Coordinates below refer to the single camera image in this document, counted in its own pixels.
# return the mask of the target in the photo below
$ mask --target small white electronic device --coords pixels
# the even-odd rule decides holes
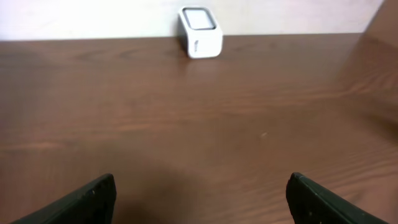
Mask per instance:
[[[221,53],[223,32],[207,8],[181,8],[178,12],[177,29],[181,44],[190,58],[209,58]]]

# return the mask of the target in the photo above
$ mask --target wooden table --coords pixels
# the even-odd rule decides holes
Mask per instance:
[[[107,172],[115,223],[293,223],[292,172],[398,222],[398,49],[358,40],[0,43],[0,222]]]

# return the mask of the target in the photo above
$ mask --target black object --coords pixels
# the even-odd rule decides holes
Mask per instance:
[[[386,223],[300,173],[293,173],[287,182],[286,199],[296,224]]]
[[[116,200],[112,174],[105,174],[13,224],[111,224]]]

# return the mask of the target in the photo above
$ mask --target white background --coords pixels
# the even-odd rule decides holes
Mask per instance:
[[[174,35],[182,6],[206,6],[227,35],[362,32],[382,0],[0,0],[0,40]]]

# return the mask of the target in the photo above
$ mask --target white cube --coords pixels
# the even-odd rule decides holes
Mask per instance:
[[[205,7],[185,6],[178,12],[178,37],[190,58],[216,57],[223,48],[223,32]]]

